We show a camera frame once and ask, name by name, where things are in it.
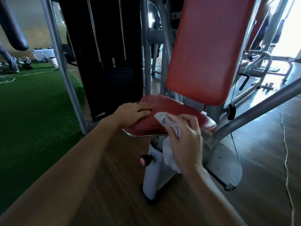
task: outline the green artificial turf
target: green artificial turf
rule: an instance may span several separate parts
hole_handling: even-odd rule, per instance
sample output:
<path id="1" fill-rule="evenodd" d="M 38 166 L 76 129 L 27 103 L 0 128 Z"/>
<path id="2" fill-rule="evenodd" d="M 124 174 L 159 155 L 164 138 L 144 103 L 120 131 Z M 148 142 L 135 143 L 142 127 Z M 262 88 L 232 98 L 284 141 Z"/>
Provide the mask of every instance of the green artificial turf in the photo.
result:
<path id="1" fill-rule="evenodd" d="M 80 139 L 60 71 L 33 68 L 0 77 L 0 214 Z M 83 106 L 83 87 L 70 77 Z"/>

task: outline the red knob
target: red knob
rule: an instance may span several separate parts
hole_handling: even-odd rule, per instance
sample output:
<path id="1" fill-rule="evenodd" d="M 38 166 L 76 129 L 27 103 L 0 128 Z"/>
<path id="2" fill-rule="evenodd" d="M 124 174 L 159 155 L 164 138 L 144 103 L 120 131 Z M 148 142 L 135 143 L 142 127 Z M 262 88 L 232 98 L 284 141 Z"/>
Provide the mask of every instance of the red knob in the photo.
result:
<path id="1" fill-rule="evenodd" d="M 142 166 L 147 167 L 153 160 L 152 155 L 142 155 L 140 158 L 140 163 Z"/>

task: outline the white cloth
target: white cloth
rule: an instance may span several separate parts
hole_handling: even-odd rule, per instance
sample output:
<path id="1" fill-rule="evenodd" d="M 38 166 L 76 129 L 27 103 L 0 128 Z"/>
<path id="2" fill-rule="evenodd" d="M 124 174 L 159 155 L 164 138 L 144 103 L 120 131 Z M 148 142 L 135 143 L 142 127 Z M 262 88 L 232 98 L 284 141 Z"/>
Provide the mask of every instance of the white cloth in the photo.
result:
<path id="1" fill-rule="evenodd" d="M 155 118 L 160 122 L 161 125 L 169 124 L 171 125 L 175 133 L 178 137 L 181 136 L 180 129 L 176 122 L 172 121 L 168 117 L 168 113 L 165 112 L 159 112 L 155 114 Z M 179 167 L 175 164 L 175 160 L 173 159 L 171 145 L 170 145 L 170 139 L 167 137 L 165 140 L 163 140 L 163 161 L 166 165 L 170 166 L 174 171 L 176 171 L 178 174 L 181 173 Z"/>

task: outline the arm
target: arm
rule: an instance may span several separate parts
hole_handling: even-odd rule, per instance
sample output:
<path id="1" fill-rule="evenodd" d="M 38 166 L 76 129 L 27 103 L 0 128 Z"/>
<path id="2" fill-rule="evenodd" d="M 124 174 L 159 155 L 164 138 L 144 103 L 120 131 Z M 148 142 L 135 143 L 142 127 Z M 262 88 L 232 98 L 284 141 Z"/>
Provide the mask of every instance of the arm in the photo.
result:
<path id="1" fill-rule="evenodd" d="M 46 171 L 0 217 L 0 225 L 68 225 L 117 129 L 148 116 L 151 105 L 127 103 Z"/>
<path id="2" fill-rule="evenodd" d="M 177 122 L 181 130 L 178 139 L 171 126 L 165 127 L 175 162 L 196 195 L 208 223 L 214 226 L 246 226 L 202 165 L 202 137 L 197 118 L 186 114 L 170 114 L 169 117 Z"/>

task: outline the backrest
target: backrest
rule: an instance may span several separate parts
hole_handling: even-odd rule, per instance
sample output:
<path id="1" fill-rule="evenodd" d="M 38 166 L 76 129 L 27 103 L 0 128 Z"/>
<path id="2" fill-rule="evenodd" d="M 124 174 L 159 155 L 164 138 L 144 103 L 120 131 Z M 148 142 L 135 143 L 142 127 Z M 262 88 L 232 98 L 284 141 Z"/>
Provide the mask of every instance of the backrest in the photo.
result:
<path id="1" fill-rule="evenodd" d="M 261 2 L 260 2 L 257 14 L 255 16 L 256 24 L 252 28 L 252 31 L 251 31 L 251 34 L 249 37 L 249 41 L 246 45 L 246 52 L 248 52 L 251 49 L 254 39 L 256 38 L 258 31 L 261 28 L 262 23 L 265 20 L 267 14 L 269 12 L 268 1 L 269 0 L 261 0 Z"/>
<path id="2" fill-rule="evenodd" d="M 256 0 L 184 0 L 166 86 L 220 105 L 228 97 Z"/>

